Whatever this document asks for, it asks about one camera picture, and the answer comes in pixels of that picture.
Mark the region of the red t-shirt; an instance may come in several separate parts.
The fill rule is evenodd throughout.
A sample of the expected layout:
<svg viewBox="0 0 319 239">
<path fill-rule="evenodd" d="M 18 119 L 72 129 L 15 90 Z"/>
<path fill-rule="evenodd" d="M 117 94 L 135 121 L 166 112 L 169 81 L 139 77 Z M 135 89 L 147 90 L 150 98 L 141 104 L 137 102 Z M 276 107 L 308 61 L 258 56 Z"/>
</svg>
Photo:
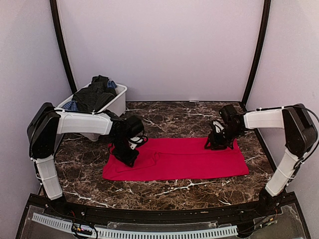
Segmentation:
<svg viewBox="0 0 319 239">
<path fill-rule="evenodd" d="M 248 175 L 244 156 L 235 142 L 233 149 L 205 149 L 206 139 L 150 138 L 138 148 L 139 155 L 128 167 L 110 156 L 102 177 L 112 181 L 215 179 Z"/>
</svg>

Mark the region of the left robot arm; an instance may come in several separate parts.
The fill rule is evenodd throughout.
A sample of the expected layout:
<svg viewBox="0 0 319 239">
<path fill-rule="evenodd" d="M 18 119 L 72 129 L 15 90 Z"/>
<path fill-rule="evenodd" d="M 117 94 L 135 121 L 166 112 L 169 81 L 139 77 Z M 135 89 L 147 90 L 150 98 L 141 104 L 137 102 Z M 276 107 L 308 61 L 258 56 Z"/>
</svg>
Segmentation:
<svg viewBox="0 0 319 239">
<path fill-rule="evenodd" d="M 82 113 L 56 108 L 44 103 L 27 128 L 29 157 L 35 164 L 39 181 L 42 183 L 51 209 L 59 217 L 70 213 L 70 205 L 60 197 L 63 195 L 54 164 L 55 142 L 59 134 L 93 133 L 108 135 L 113 150 L 111 153 L 120 162 L 133 167 L 139 152 L 134 137 L 144 131 L 142 121 L 131 116 L 122 119 L 110 110 L 99 113 Z"/>
</svg>

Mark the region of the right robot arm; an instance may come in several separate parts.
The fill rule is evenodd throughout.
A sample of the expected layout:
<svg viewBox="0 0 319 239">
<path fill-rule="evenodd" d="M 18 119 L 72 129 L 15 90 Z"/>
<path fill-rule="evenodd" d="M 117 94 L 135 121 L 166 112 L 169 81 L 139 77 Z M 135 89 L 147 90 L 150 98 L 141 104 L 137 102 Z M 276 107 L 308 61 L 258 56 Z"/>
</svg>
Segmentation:
<svg viewBox="0 0 319 239">
<path fill-rule="evenodd" d="M 303 104 L 259 108 L 239 113 L 233 105 L 219 110 L 222 120 L 212 120 L 211 132 L 205 148 L 211 150 L 233 149 L 234 141 L 245 131 L 256 128 L 281 128 L 285 132 L 285 152 L 274 175 L 264 190 L 271 197 L 278 196 L 294 180 L 301 165 L 319 145 L 319 134 L 312 117 L 315 113 Z"/>
</svg>

